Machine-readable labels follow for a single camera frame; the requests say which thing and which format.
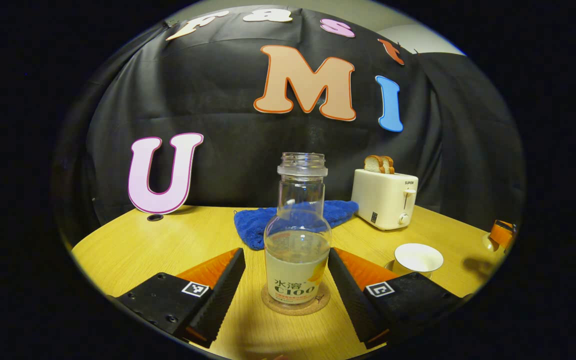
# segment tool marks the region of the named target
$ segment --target pink letter u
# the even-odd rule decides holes
[[[162,146],[162,139],[144,137],[135,141],[128,174],[128,196],[132,204],[149,214],[168,214],[179,209],[188,197],[195,148],[202,142],[204,135],[196,132],[175,135],[170,139],[174,148],[170,185],[166,191],[156,193],[149,186],[149,178],[153,154]]]

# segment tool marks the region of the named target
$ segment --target black cloth backdrop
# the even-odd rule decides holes
[[[258,9],[288,9],[292,22],[245,22]],[[297,7],[227,9],[195,32],[166,41],[186,21],[154,25],[101,66],[75,103],[54,161],[57,221],[76,243],[132,210],[128,197],[131,145],[160,137],[150,171],[155,192],[169,187],[171,137],[201,133],[186,205],[275,207],[277,166],[286,151],[323,153],[327,200],[350,200],[354,170],[368,155],[393,158],[397,173],[419,178],[416,204],[489,230],[494,219],[519,223],[525,196],[522,146],[515,123],[487,77],[463,55],[411,53],[336,16]],[[354,38],[327,32],[321,19],[350,25]],[[311,69],[328,57],[352,63],[354,121],[310,113],[258,112],[268,56],[265,45],[297,48]],[[375,76],[393,80],[402,132],[378,124],[382,93]],[[318,101],[322,104],[325,93]]]

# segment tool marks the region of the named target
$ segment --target bottle label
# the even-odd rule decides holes
[[[284,304],[301,304],[317,295],[324,278],[326,252],[311,262],[287,262],[279,260],[265,250],[265,273],[268,294]]]

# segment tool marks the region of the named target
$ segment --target blue towel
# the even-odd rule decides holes
[[[359,205],[354,201],[324,201],[324,218],[330,224],[330,228],[349,221],[357,210],[359,210]],[[276,207],[242,210],[235,214],[237,233],[250,249],[262,250],[264,248],[266,224],[276,214]]]

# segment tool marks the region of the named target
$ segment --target foam letter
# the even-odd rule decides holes
[[[179,29],[178,32],[176,32],[174,35],[168,37],[166,39],[166,41],[172,40],[172,39],[176,39],[178,37],[182,37],[184,35],[188,35],[190,33],[194,33],[195,32],[195,28],[196,27],[203,27],[205,25],[210,24],[213,20],[215,20],[215,17],[219,17],[221,18],[222,16],[226,16],[230,13],[230,11],[225,10],[225,11],[220,11],[218,13],[211,13],[211,14],[207,14],[198,18],[194,18],[192,20],[190,20],[189,22],[186,22],[185,25]]]
[[[379,118],[379,126],[389,132],[401,132],[404,130],[404,125],[400,121],[400,101],[398,99],[400,86],[397,85],[397,82],[381,75],[376,76],[375,80],[381,85],[381,102],[383,106],[383,114]]]
[[[294,104],[286,97],[288,84],[305,113],[315,108],[317,100],[326,91],[326,101],[319,107],[327,118],[353,121],[357,114],[352,106],[350,74],[353,64],[338,57],[328,57],[317,71],[304,59],[299,50],[290,46],[266,45],[261,52],[268,55],[268,73],[263,96],[254,101],[254,108],[263,113],[284,114]]]
[[[350,26],[343,22],[330,20],[329,18],[322,18],[319,22],[321,23],[321,28],[329,33],[349,38],[355,37],[355,33],[350,31]]]
[[[383,47],[386,48],[386,53],[388,53],[388,55],[390,55],[390,57],[395,60],[398,64],[400,65],[404,65],[404,61],[402,59],[400,59],[399,57],[399,53],[400,51],[397,50],[393,44],[389,43],[388,41],[384,40],[384,39],[380,39],[378,38],[377,41],[379,43],[383,44]]]
[[[170,145],[174,148],[170,185],[166,191],[155,193],[149,186],[149,178],[153,154],[162,146],[162,139],[144,137],[135,141],[128,174],[128,196],[135,208],[150,214],[168,214],[179,209],[188,197],[195,148],[202,142],[204,135],[195,132],[175,135],[170,139]]]
[[[286,23],[292,21],[291,12],[285,9],[261,9],[254,10],[252,14],[244,16],[244,21],[276,21],[277,23]]]

